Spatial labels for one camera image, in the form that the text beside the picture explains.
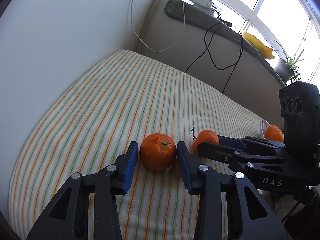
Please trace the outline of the large orange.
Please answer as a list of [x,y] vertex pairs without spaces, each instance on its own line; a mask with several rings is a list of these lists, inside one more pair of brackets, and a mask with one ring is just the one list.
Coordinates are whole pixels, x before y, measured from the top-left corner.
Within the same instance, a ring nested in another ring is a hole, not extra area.
[[284,142],[284,136],[280,128],[276,125],[269,126],[264,134],[266,140]]

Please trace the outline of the small reddish mandarin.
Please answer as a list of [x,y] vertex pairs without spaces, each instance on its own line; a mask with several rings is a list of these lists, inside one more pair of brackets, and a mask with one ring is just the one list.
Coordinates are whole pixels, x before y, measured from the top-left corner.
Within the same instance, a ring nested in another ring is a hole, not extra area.
[[176,159],[176,144],[173,139],[162,133],[153,133],[145,137],[140,145],[142,164],[153,171],[163,172]]

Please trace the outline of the floral white plate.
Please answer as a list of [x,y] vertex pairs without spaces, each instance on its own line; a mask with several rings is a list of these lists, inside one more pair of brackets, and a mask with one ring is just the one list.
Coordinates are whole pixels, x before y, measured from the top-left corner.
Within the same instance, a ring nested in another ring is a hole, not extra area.
[[261,121],[261,124],[260,124],[260,137],[261,137],[261,139],[265,138],[265,132],[270,126],[271,126],[271,124],[268,121],[266,121],[264,119]]

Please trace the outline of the potted spider plant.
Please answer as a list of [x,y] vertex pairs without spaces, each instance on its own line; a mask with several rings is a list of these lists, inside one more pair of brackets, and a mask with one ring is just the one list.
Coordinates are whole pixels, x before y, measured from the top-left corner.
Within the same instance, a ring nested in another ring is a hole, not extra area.
[[276,73],[279,75],[283,83],[287,83],[288,81],[290,81],[291,83],[300,81],[301,72],[299,70],[299,67],[297,66],[297,63],[299,63],[300,61],[304,61],[304,59],[301,58],[304,49],[300,52],[299,55],[295,54],[293,56],[289,56],[286,50],[277,40],[273,41],[277,42],[277,44],[281,47],[281,52],[285,55],[285,59],[281,57],[278,58],[278,63],[274,68]]

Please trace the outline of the yellow fruit bowl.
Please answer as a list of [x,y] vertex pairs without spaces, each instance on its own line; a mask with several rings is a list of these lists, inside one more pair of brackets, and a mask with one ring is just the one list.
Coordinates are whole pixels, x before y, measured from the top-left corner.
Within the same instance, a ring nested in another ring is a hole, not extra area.
[[245,31],[242,33],[242,36],[250,45],[252,45],[257,51],[259,51],[264,59],[275,59],[275,56],[273,55],[273,49],[264,45],[263,42],[261,42],[254,35]]

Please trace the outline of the striped table cloth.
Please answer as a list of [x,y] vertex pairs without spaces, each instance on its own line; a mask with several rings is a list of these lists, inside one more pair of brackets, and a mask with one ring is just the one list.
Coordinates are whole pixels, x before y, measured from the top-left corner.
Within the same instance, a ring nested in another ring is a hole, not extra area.
[[[132,141],[163,133],[191,148],[205,129],[258,137],[261,122],[188,74],[129,50],[115,52],[82,74],[28,135],[11,176],[9,223],[26,238],[71,174],[100,171]],[[117,197],[122,237],[192,239],[198,206],[176,169],[137,164],[130,190]]]

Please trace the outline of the white power strip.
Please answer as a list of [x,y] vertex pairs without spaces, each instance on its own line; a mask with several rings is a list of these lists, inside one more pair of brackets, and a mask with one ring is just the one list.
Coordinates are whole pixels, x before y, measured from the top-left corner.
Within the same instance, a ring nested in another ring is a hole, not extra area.
[[201,10],[202,12],[205,12],[206,14],[210,16],[214,16],[215,9],[213,7],[212,0],[189,0],[193,3],[193,6],[197,9]]

